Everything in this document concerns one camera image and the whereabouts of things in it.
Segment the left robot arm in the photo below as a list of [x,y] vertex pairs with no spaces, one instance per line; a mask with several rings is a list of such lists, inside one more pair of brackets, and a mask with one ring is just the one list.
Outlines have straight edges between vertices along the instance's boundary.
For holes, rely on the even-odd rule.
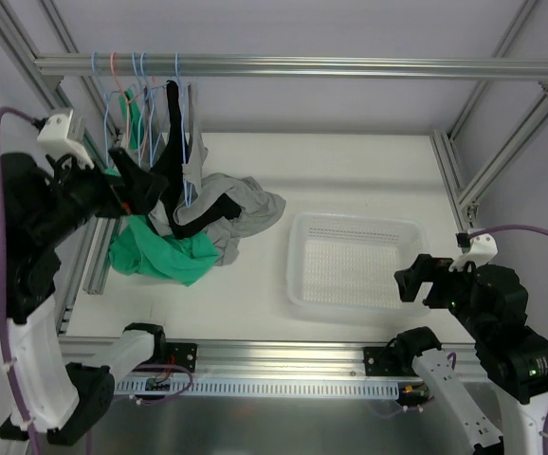
[[26,153],[0,154],[0,360],[13,373],[15,399],[0,437],[42,433],[55,446],[75,445],[109,410],[118,382],[141,365],[167,362],[161,326],[127,325],[120,338],[85,362],[65,362],[54,313],[57,247],[86,223],[144,214],[167,188],[122,149],[117,173],[83,165],[71,154],[41,169]]

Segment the grey tank top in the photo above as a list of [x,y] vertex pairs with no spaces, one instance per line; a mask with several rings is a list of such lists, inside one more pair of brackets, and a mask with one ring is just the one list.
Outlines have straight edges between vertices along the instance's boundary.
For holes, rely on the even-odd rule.
[[207,155],[200,136],[184,139],[179,132],[170,133],[152,168],[168,179],[168,187],[148,215],[149,226],[177,240],[203,233],[219,255],[215,264],[230,265],[239,255],[240,241],[273,227],[286,201],[252,177],[203,175]]

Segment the blue hanger with grey top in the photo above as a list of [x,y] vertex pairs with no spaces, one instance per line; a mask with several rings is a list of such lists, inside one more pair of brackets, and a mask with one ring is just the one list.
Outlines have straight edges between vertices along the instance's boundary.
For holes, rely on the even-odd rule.
[[183,174],[183,165],[189,163],[190,146],[185,133],[185,94],[179,75],[178,56],[174,59],[174,78],[167,80],[165,92],[169,114],[169,134],[164,151],[155,167],[169,182],[165,200],[176,205],[180,199],[183,201],[191,199],[186,195],[188,183]]

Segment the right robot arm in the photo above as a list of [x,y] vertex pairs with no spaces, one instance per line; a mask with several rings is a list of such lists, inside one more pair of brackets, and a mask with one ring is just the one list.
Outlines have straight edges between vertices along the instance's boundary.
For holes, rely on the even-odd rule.
[[457,269],[450,258],[420,254],[394,274],[399,298],[447,309],[474,340],[487,378],[495,385],[502,429],[489,425],[448,363],[433,331],[410,329],[384,349],[385,359],[407,376],[417,375],[463,432],[471,454],[548,454],[548,340],[527,323],[528,292],[508,267],[469,262]]

